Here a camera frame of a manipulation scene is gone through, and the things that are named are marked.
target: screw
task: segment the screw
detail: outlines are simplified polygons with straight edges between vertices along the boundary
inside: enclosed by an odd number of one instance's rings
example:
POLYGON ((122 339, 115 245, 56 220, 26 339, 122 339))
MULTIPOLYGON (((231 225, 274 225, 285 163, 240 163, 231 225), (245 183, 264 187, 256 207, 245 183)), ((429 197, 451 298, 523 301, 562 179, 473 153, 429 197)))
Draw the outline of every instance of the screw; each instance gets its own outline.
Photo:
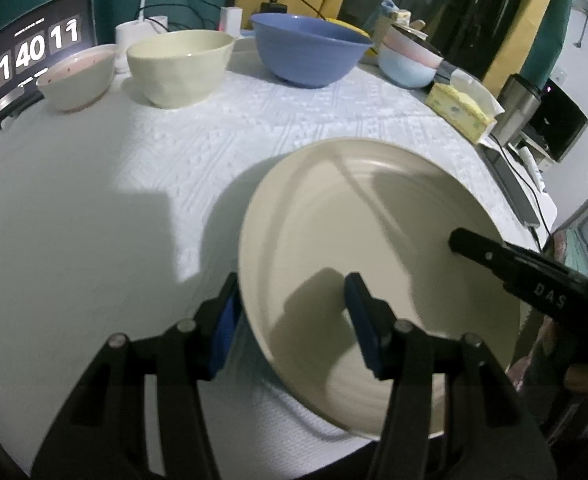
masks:
POLYGON ((478 348, 483 343, 483 340, 481 339, 481 337, 477 334, 472 333, 472 332, 466 333, 465 337, 463 339, 465 340, 465 342, 468 345, 473 346, 474 348, 478 348))
POLYGON ((183 334, 189 334, 196 329, 196 322, 191 317, 186 317, 176 324, 176 329, 183 334))
POLYGON ((128 338, 125 334, 116 333, 110 336, 110 338, 107 340, 107 344, 110 346, 110 348, 116 349, 122 347, 127 340, 128 338))
POLYGON ((409 334, 413 328, 414 325, 407 319, 397 319, 394 322, 394 330, 400 332, 401 334, 409 334))

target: beige plate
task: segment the beige plate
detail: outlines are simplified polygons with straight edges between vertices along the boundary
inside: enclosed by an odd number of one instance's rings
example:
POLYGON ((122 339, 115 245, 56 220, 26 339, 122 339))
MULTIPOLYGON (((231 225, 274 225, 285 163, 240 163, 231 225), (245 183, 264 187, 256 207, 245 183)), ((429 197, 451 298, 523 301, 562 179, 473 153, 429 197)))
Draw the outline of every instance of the beige plate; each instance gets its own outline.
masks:
MULTIPOLYGON (((452 338, 476 332, 508 365, 519 301, 450 252, 457 227, 500 240, 461 183, 392 144, 328 140, 267 174, 245 215, 240 286, 263 354, 300 402, 353 433, 381 433, 391 381, 365 367, 344 309, 343 277, 353 271, 398 317, 452 338)), ((442 394, 435 387, 436 413, 442 394)), ((440 430, 442 415, 433 416, 440 430)))

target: white tablecloth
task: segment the white tablecloth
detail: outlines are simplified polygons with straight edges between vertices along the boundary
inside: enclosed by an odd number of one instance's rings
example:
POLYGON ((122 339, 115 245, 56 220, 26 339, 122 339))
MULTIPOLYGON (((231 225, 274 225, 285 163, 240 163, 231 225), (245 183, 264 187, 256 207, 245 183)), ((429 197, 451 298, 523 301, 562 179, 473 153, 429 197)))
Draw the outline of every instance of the white tablecloth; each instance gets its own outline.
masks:
MULTIPOLYGON (((25 470, 107 336, 157 335, 217 294, 263 175, 341 136, 426 156, 507 241, 533 248, 474 148, 373 68, 297 89, 243 52, 200 104, 152 108, 121 78, 90 108, 39 102, 0 133, 0 441, 25 470)), ((244 320, 227 367, 200 391, 224 479, 294 478, 364 444, 283 390, 244 320)))

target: tissue box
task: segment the tissue box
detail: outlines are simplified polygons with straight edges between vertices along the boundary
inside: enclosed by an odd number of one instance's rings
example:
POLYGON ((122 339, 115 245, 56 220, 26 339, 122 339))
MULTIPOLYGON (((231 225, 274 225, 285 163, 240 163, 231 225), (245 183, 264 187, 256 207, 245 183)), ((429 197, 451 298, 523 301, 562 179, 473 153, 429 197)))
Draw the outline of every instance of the tissue box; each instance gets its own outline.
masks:
POLYGON ((485 114, 474 99, 450 85, 434 84, 425 104, 474 144, 496 125, 496 119, 485 114))

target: black phone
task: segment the black phone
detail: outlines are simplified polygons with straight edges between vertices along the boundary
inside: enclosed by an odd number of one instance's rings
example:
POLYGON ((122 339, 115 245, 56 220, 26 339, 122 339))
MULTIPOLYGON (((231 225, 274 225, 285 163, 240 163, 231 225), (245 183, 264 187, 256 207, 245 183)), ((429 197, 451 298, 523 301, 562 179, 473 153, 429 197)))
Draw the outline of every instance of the black phone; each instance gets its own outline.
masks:
POLYGON ((540 220, 534 211, 530 200, 525 195, 523 188, 512 168, 501 153, 492 150, 487 146, 480 145, 481 158, 490 170, 494 180, 503 191, 507 202, 510 204, 512 211, 519 219, 519 222, 525 227, 540 227, 540 220))

